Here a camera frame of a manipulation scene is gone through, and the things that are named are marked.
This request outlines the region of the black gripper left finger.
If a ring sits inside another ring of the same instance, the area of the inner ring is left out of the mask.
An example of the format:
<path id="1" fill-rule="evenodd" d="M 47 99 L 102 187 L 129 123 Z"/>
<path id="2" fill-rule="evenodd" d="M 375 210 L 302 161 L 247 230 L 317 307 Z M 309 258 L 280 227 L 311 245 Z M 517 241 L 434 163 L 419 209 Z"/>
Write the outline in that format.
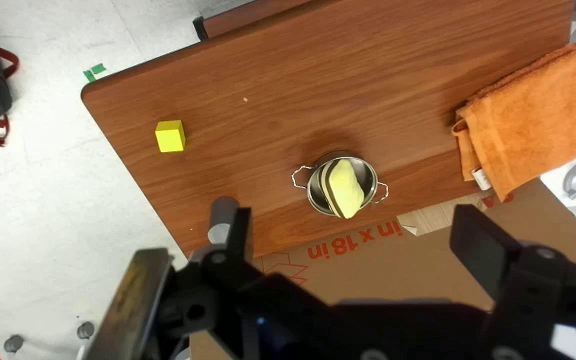
<path id="1" fill-rule="evenodd" d="M 216 198 L 209 206 L 207 261 L 225 264 L 227 261 L 250 258 L 252 210 L 242 209 L 234 198 Z"/>

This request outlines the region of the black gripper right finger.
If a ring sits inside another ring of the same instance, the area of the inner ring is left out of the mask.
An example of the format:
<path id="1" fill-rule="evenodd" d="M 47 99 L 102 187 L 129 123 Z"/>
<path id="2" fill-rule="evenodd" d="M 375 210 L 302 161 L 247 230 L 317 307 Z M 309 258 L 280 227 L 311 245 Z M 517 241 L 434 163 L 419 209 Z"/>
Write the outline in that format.
<path id="1" fill-rule="evenodd" d="M 487 297 L 498 297 L 521 245 L 475 206 L 458 204 L 451 217 L 449 250 Z"/>

